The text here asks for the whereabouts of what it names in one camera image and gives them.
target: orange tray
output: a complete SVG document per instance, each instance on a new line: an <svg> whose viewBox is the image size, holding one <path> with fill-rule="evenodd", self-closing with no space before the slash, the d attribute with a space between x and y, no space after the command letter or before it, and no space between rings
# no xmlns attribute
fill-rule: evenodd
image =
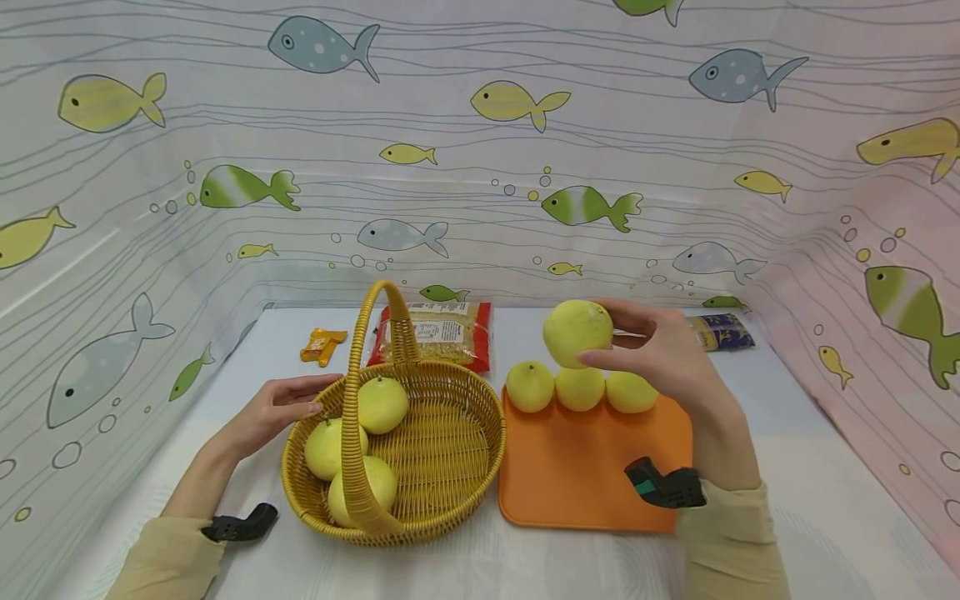
<svg viewBox="0 0 960 600"><path fill-rule="evenodd" d="M649 456L661 473L689 467L690 419L660 396L646 413L618 413L604 399L585 413L556 398L533 415L504 388L507 449L500 468L500 512L515 525L668 533L676 511L644 502L623 469Z"/></svg>

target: fish print backdrop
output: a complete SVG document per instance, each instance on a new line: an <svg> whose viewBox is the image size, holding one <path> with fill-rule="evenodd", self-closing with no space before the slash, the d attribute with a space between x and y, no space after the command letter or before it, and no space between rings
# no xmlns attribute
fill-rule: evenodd
<svg viewBox="0 0 960 600"><path fill-rule="evenodd" d="M5 592L265 306L381 277L752 310L960 570L956 3L309 4L0 8Z"/></svg>

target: sleeve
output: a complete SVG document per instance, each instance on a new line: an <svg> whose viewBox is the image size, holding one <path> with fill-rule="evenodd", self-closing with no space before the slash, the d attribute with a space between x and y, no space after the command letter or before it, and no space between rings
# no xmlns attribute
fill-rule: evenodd
<svg viewBox="0 0 960 600"><path fill-rule="evenodd" d="M227 545L208 539L200 518L147 522L106 600L200 600L220 570Z"/></svg>
<svg viewBox="0 0 960 600"><path fill-rule="evenodd" d="M766 484L727 492L702 481L707 506L682 509L687 600L789 600Z"/></svg>

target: yellow woven basket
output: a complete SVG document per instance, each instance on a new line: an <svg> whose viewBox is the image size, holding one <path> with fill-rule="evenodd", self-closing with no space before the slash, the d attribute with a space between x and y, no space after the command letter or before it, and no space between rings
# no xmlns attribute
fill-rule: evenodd
<svg viewBox="0 0 960 600"><path fill-rule="evenodd" d="M393 363L360 368L373 304L385 290L390 303ZM370 454L396 473L399 488L390 513L373 498L360 450L357 391L378 376L400 382L410 412L382 436L370 435ZM377 281L360 309L353 330L347 376L314 399L324 410L294 425L280 475L294 513L320 533L364 546L393 546L437 538L467 520L500 469L507 424L493 388L460 365L421 361L410 312L388 280ZM327 509L329 484L313 476L303 447L318 423L343 416L344 496L358 529L335 524Z"/></svg>

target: cartoon fish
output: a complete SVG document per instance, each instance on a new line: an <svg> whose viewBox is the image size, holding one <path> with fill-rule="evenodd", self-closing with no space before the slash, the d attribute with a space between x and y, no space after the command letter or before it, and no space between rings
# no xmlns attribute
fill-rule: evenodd
<svg viewBox="0 0 960 600"><path fill-rule="evenodd" d="M957 374L960 332L944 333L944 310L933 278L923 271L889 265L864 273L867 299L880 322L900 335L930 344L930 375L941 390L948 390L947 373Z"/></svg>
<svg viewBox="0 0 960 600"><path fill-rule="evenodd" d="M566 275L567 273L576 273L577 275L582 276L584 273L583 271L581 271L581 269L583 268L584 268L583 265L571 265L568 262L557 262L547 267L546 270L554 275Z"/></svg>
<svg viewBox="0 0 960 600"><path fill-rule="evenodd" d="M610 206L592 187L573 185L551 194L540 207L564 225L582 225L607 217L617 230L629 233L627 215L640 214L637 204L641 200L642 194L625 194Z"/></svg>
<svg viewBox="0 0 960 600"><path fill-rule="evenodd" d="M148 119L166 127L156 105L166 92L165 73L148 77L142 94L105 75L81 75L63 86L57 116L85 132L107 133L127 125L143 110Z"/></svg>
<svg viewBox="0 0 960 600"><path fill-rule="evenodd" d="M677 13L684 0L613 0L613 3L630 16L644 16L663 10L666 20L677 26Z"/></svg>
<svg viewBox="0 0 960 600"><path fill-rule="evenodd" d="M447 223L434 223L421 232L405 221L397 219L377 219L370 221L360 229L357 241L369 248L386 251L410 250L426 244L427 248L443 258L449 258L440 238L446 235Z"/></svg>
<svg viewBox="0 0 960 600"><path fill-rule="evenodd" d="M710 100L730 104L747 102L764 91L770 110L777 112L777 86L808 60L809 57L793 59L768 78L761 55L753 50L735 48L721 52L697 67L690 75L690 84Z"/></svg>
<svg viewBox="0 0 960 600"><path fill-rule="evenodd" d="M714 296L709 300L704 300L704 306L706 308L739 308L745 312L750 311L750 306L747 306L736 296Z"/></svg>
<svg viewBox="0 0 960 600"><path fill-rule="evenodd" d="M709 275L730 271L740 285L747 285L751 276L759 271L765 260L747 258L737 262L733 252L716 242L700 242L681 252L673 260L673 268L694 275Z"/></svg>
<svg viewBox="0 0 960 600"><path fill-rule="evenodd" d="M303 15L291 16L277 26L267 49L278 59L310 73L335 73L357 60L379 84L380 78L370 64L370 45L378 31L379 25L371 25L350 45L323 21Z"/></svg>
<svg viewBox="0 0 960 600"><path fill-rule="evenodd" d="M786 195L793 189L793 185L784 183L776 175L766 171L750 171L733 182L757 194L780 194L784 204L786 204Z"/></svg>
<svg viewBox="0 0 960 600"><path fill-rule="evenodd" d="M530 115L537 131L546 131L546 113L556 110L570 99L570 92L547 94L535 102L533 96L519 84L496 81L481 87L470 98L473 109L491 121L515 121Z"/></svg>
<svg viewBox="0 0 960 600"><path fill-rule="evenodd" d="M417 164L424 160L437 164L437 157L434 154L436 152L436 148L423 149L410 144L394 144L384 148L380 157L396 164Z"/></svg>
<svg viewBox="0 0 960 600"><path fill-rule="evenodd" d="M463 302L467 299L467 294L469 294L469 290L454 292L445 285L431 285L420 290L421 296L434 302L449 302L451 300Z"/></svg>
<svg viewBox="0 0 960 600"><path fill-rule="evenodd" d="M140 294L131 310L133 329L110 333L77 350L57 375L47 406L51 429L79 417L110 391L133 364L144 340L159 340L175 333L167 324L155 324L154 306Z"/></svg>
<svg viewBox="0 0 960 600"><path fill-rule="evenodd" d="M846 371L840 363L840 353L832 346L820 346L817 348L820 354L820 362L824 364L827 371L840 375L840 389L847 389L847 382L853 379L853 373Z"/></svg>
<svg viewBox="0 0 960 600"><path fill-rule="evenodd" d="M868 164L939 156L930 174L930 182L936 183L950 172L960 157L960 128L953 121L938 117L872 137L857 145L856 153Z"/></svg>
<svg viewBox="0 0 960 600"><path fill-rule="evenodd" d="M222 164L210 169L204 177L200 186L200 204L210 208L235 208L258 203L269 196L284 208L300 210L290 197L290 194L299 192L290 171L277 171L267 185L250 171Z"/></svg>
<svg viewBox="0 0 960 600"><path fill-rule="evenodd" d="M256 258L257 256L262 256L267 252L272 252L274 256L279 256L274 250L273 244L267 244L266 246L259 246L257 244L244 244L240 247L240 250L237 251L237 258Z"/></svg>
<svg viewBox="0 0 960 600"><path fill-rule="evenodd" d="M46 216L20 219L0 228L0 269L9 269L27 262L46 248L54 228L72 229L54 206Z"/></svg>
<svg viewBox="0 0 960 600"><path fill-rule="evenodd" d="M180 396L186 394L187 390L190 389L190 386L193 385L193 382L197 380L197 376L200 375L200 369L204 365L212 365L217 362L213 359L213 356L210 355L210 345L213 344L210 342L204 348L204 353L200 355L200 358L190 361L190 364L183 368L183 371L177 375L177 381L174 382L174 387L170 390L170 397L167 398L168 402L173 402Z"/></svg>

